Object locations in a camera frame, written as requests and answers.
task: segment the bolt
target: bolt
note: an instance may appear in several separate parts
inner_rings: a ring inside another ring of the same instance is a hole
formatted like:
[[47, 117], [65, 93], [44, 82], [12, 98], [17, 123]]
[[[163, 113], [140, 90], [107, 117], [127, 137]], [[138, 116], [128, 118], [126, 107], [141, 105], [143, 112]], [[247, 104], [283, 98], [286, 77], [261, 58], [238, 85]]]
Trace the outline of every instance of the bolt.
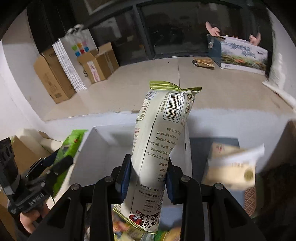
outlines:
[[81, 187], [81, 186], [80, 186], [79, 184], [77, 184], [77, 183], [71, 185], [71, 189], [72, 189], [73, 191], [78, 190], [80, 187]]
[[181, 181], [182, 182], [185, 182], [186, 183], [186, 182], [189, 182], [189, 180], [190, 180], [190, 177], [188, 177], [188, 176], [182, 176], [181, 177]]
[[105, 177], [105, 182], [107, 182], [107, 183], [110, 183], [110, 182], [112, 182], [114, 180], [114, 177], [112, 177], [112, 176], [107, 176], [107, 177]]
[[215, 184], [215, 188], [218, 189], [218, 190], [222, 190], [223, 187], [224, 187], [224, 186], [223, 186], [223, 184], [221, 184], [221, 183], [216, 183], [216, 184]]

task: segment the green snack package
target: green snack package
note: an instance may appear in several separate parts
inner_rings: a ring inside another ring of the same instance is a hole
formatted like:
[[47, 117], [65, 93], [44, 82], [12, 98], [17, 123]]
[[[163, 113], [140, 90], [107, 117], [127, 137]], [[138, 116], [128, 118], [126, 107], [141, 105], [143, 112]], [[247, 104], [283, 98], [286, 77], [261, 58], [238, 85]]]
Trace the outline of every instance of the green snack package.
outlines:
[[[71, 156], [74, 158], [83, 138], [84, 133], [87, 130], [73, 130], [72, 133], [66, 138], [63, 145], [59, 149], [57, 156], [54, 160], [54, 164], [58, 163], [66, 156]], [[56, 196], [58, 191], [60, 190], [68, 170], [58, 176], [57, 182], [53, 186], [53, 197]]]

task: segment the dark window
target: dark window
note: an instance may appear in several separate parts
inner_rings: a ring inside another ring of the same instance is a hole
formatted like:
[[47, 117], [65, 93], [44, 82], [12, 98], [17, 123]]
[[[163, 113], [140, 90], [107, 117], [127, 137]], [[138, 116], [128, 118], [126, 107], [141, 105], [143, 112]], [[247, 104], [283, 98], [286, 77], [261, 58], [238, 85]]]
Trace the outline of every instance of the dark window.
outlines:
[[146, 58], [133, 11], [111, 17], [92, 28], [91, 32], [97, 46], [108, 42], [112, 43], [119, 64]]
[[170, 2], [142, 7], [155, 54], [207, 54], [205, 22], [221, 35], [243, 37], [239, 7], [215, 3]]

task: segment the white shopping bag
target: white shopping bag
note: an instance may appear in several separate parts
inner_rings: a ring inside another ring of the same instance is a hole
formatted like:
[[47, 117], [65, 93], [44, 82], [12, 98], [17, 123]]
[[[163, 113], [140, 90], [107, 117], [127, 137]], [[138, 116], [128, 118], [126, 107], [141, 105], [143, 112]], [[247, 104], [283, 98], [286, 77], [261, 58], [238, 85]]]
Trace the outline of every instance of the white shopping bag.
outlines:
[[83, 25], [76, 25], [59, 38], [52, 46], [76, 92], [87, 89], [91, 82], [83, 73], [84, 69], [77, 57], [97, 47], [88, 29], [82, 30]]

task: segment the white snack package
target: white snack package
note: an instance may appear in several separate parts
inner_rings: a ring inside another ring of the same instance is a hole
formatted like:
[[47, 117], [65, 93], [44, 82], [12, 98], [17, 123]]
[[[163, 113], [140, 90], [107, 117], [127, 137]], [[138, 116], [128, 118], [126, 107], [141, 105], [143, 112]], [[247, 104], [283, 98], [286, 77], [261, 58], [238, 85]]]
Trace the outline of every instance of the white snack package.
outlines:
[[257, 160], [264, 155], [264, 145], [242, 149], [213, 143], [208, 168], [202, 184], [222, 183], [231, 190], [246, 190], [255, 185]]
[[158, 228], [169, 154], [202, 89], [182, 90], [165, 81], [151, 81], [150, 88], [136, 118], [127, 197], [113, 209], [145, 232]]

